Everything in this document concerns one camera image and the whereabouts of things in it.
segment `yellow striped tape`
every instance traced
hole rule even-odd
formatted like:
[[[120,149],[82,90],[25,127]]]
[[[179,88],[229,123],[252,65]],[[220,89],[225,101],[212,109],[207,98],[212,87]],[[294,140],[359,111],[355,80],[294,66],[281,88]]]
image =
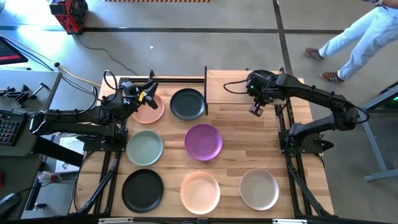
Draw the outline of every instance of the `yellow striped tape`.
[[[207,3],[211,0],[104,0],[108,2],[188,2],[188,3]]]

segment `black metal frame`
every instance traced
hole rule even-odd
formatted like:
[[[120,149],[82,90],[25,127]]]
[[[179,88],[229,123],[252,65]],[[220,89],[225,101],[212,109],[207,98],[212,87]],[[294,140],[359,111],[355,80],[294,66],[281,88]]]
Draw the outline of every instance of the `black metal frame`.
[[[131,78],[130,80],[134,82],[144,82],[146,78]],[[204,83],[206,84],[206,74],[204,77],[198,78],[162,78],[162,77],[154,77],[154,80],[159,83]],[[292,111],[292,104],[290,99],[287,99],[286,106],[277,105],[275,106],[275,114],[279,118],[280,123],[280,131],[286,130],[286,123],[285,123],[285,115],[283,113],[284,110],[287,110],[287,115],[289,119],[289,124],[294,124],[294,115]],[[109,159],[111,152],[105,152],[105,157],[103,161],[103,166],[101,170],[101,179],[104,178],[106,171],[108,170],[109,166]],[[361,220],[350,220],[344,218],[338,218],[337,216],[325,215],[321,217],[313,216],[312,215],[312,207],[310,205],[309,199],[303,194],[304,197],[304,204],[305,204],[305,214],[301,212],[299,207],[299,199],[297,197],[297,189],[295,187],[297,176],[299,176],[303,184],[306,185],[305,182],[305,173],[302,163],[302,158],[300,154],[296,156],[297,161],[297,175],[294,177],[291,172],[289,171],[289,164],[291,164],[291,157],[288,154],[285,154],[286,164],[287,164],[287,173],[289,178],[289,185],[290,185],[290,193],[292,195],[292,205],[294,210],[294,217],[292,217],[292,221],[295,223],[313,223],[313,224],[337,224],[337,223],[352,223],[352,224],[373,224],[379,222],[368,222],[368,221],[361,221]],[[289,219],[271,219],[271,218],[170,218],[170,217],[127,217],[127,218],[117,218],[111,217],[111,209],[113,204],[113,197],[114,191],[116,186],[116,178],[118,175],[117,169],[119,167],[119,163],[116,165],[116,172],[111,179],[110,188],[108,199],[106,202],[106,208],[103,213],[100,213],[100,205],[102,195],[97,197],[95,202],[94,212],[93,214],[84,214],[84,215],[68,215],[65,217],[50,217],[50,218],[38,218],[38,219],[26,219],[26,220],[15,220],[10,221],[9,223],[98,223],[104,222],[102,219],[104,218],[115,218],[119,219],[120,222],[192,222],[197,224],[209,224],[209,223],[288,223]]]

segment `floor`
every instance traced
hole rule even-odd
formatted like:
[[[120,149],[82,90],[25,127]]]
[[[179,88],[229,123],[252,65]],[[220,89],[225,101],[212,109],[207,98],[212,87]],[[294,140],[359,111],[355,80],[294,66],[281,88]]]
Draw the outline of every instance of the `floor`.
[[[24,10],[16,2],[24,2]],[[362,105],[386,86],[396,82],[398,42],[382,49],[354,78],[335,85],[319,79],[322,71],[338,70],[349,58],[355,43],[322,63],[306,58],[304,47],[320,47],[373,7],[361,1],[279,0],[280,15],[273,0],[213,0],[211,3],[132,3],[86,0],[90,14],[86,27],[124,27],[122,32],[85,32],[80,39],[90,47],[109,50],[111,55],[140,75],[152,69],[157,75],[203,75],[210,69],[275,70],[286,67],[308,85],[345,95]],[[47,1],[8,0],[0,12],[0,29],[75,75],[101,83],[104,70],[132,75],[105,52],[84,48],[77,38],[57,30]],[[35,16],[28,10],[41,10]],[[285,32],[278,33],[284,27]],[[40,65],[20,64],[42,70]],[[79,83],[89,89],[90,84]],[[52,108],[86,108],[92,98],[75,93],[62,83]],[[329,111],[312,105],[314,119]],[[398,168],[398,150],[393,149],[394,115],[372,117],[371,125],[386,162]],[[378,172],[369,141],[362,126],[350,132],[325,133],[335,147],[325,153],[325,171],[335,213],[344,218],[396,223],[398,220],[398,178],[365,181],[363,175]],[[47,210],[27,212],[25,218],[63,215],[70,203],[68,184],[48,186],[39,195]],[[54,203],[53,198],[63,203]]]

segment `keyboard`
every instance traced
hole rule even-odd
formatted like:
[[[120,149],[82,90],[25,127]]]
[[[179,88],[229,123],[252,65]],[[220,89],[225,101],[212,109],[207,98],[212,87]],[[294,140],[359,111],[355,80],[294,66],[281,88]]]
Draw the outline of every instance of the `keyboard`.
[[[26,119],[26,113],[0,110],[0,145],[15,146]]]

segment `white plate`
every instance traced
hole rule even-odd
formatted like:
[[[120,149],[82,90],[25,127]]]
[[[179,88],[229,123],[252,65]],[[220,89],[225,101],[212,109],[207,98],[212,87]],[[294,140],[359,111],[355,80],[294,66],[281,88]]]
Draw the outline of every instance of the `white plate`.
[[[270,173],[263,169],[252,169],[242,176],[239,193],[246,205],[263,211],[275,205],[279,196],[279,188]]]

